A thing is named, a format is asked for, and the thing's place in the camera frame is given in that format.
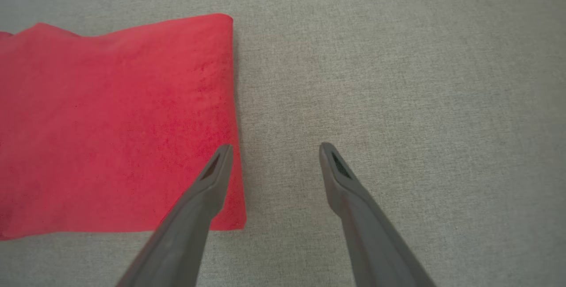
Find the gray plastic arm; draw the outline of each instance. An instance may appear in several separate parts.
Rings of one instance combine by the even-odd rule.
[[[320,167],[328,204],[342,219],[359,287],[433,287],[421,264],[338,150],[323,143]]]
[[[119,287],[196,285],[210,221],[224,205],[232,161],[231,145],[216,150],[130,265]]]

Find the red towel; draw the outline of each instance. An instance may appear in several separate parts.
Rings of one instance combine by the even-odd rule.
[[[0,239],[154,230],[225,143],[234,166],[210,228],[242,229],[232,60],[226,15],[0,33]]]

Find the textured fabric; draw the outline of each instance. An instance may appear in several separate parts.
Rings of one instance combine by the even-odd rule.
[[[437,285],[566,285],[566,0],[0,0],[0,11],[7,31],[44,21],[85,35],[234,18],[248,221],[210,234],[201,287],[354,285],[322,141]],[[0,243],[0,279],[111,286],[146,239],[129,237]]]
[[[232,19],[205,15],[80,37],[0,33],[0,239],[157,227],[222,144],[214,230],[246,220]]]

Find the folded towel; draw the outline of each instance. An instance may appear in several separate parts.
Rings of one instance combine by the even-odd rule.
[[[81,37],[0,34],[0,239],[156,229],[221,144],[234,146],[212,230],[246,222],[232,19]]]

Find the gray fabric surface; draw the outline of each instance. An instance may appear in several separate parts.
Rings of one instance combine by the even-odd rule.
[[[0,0],[81,35],[234,17],[249,221],[200,286],[351,286],[333,142],[439,286],[565,286],[566,0]],[[148,233],[0,243],[2,286],[111,286]]]

